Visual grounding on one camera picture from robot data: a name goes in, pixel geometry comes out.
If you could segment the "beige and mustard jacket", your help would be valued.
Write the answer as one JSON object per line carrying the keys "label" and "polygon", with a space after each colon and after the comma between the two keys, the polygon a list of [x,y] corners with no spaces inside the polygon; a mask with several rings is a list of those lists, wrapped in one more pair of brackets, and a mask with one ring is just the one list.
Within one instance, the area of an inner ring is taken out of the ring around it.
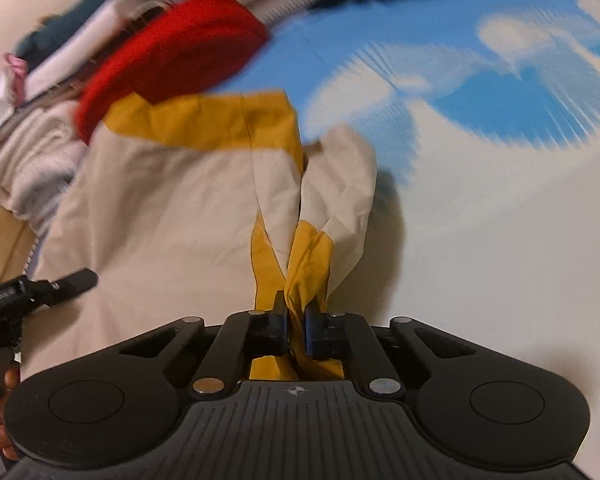
{"label": "beige and mustard jacket", "polygon": [[197,315],[222,323],[283,297],[290,359],[260,359],[260,378],[301,366],[338,378],[336,361],[310,360],[304,312],[360,261],[377,162],[346,125],[311,144],[282,92],[115,102],[62,196],[36,275],[87,268],[86,294],[24,322],[22,372],[42,370]]}

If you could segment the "stack of folded light clothes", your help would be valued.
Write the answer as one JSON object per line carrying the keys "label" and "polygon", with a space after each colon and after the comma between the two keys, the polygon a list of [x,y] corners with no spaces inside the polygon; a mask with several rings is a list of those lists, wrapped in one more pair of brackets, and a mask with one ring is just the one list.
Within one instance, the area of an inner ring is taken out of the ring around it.
{"label": "stack of folded light clothes", "polygon": [[85,82],[74,75],[26,99],[28,64],[7,53],[0,73],[0,206],[38,237],[53,222],[86,153],[72,116]]}

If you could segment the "blue white patterned bedsheet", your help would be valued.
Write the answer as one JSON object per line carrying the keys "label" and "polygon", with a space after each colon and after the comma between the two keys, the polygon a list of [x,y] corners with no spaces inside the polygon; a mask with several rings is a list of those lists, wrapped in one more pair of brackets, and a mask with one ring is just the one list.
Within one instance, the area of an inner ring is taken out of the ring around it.
{"label": "blue white patterned bedsheet", "polygon": [[330,307],[407,315],[554,370],[600,479],[600,0],[385,0],[276,30],[230,90],[280,89],[312,141],[378,161],[364,255]]}

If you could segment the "red folded knit sweater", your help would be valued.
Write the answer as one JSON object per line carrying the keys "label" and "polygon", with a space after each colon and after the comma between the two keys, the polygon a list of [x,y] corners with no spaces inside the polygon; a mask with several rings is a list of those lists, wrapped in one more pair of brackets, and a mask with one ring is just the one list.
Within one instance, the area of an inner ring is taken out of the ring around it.
{"label": "red folded knit sweater", "polygon": [[237,74],[270,33],[236,0],[184,0],[125,40],[85,86],[74,114],[84,143],[131,93],[151,104],[204,92]]}

